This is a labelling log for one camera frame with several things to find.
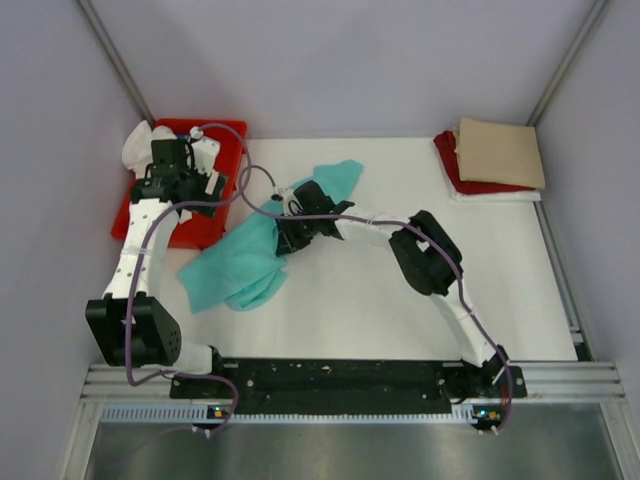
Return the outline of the teal t shirt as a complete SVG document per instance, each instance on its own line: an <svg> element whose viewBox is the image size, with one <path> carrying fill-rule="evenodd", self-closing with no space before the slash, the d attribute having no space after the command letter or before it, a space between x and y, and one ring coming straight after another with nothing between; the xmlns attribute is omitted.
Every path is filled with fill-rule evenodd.
<svg viewBox="0 0 640 480"><path fill-rule="evenodd" d="M350 199L363 169L355 160L318 165L310 177L289 188L313 180L338 203ZM186 264L177 277L191 312L199 314L222 304L243 312L268 302L288 278L283 270L287 257L276 255L277 237L275 219L254 212Z"/></svg>

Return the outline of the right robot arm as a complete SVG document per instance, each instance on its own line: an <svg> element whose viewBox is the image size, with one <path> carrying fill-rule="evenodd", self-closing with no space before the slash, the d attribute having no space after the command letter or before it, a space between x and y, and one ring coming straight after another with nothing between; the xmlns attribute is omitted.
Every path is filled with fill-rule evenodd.
<svg viewBox="0 0 640 480"><path fill-rule="evenodd" d="M466 380L476 394L487 396L502 383L513 387L508 356L479 321L465 293L462 254L435 217L421 210L402 219L334 202L315 181L296 189L277 189L272 199L283 214L276 219L276 254L306 248L318 235L362 242L391 252L408 285L431 299L470 366Z"/></svg>

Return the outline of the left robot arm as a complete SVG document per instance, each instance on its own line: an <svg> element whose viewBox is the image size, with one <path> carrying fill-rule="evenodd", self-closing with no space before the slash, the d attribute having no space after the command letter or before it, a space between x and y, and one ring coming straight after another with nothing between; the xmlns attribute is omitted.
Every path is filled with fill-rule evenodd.
<svg viewBox="0 0 640 480"><path fill-rule="evenodd" d="M156 366L192 375L205 396L226 387L215 348L186 340L177 320L159 300L161 273L170 238L185 212L212 217L228 178L215 168L218 141L160 139L129 193L128 229L115 272L85 318L111 367Z"/></svg>

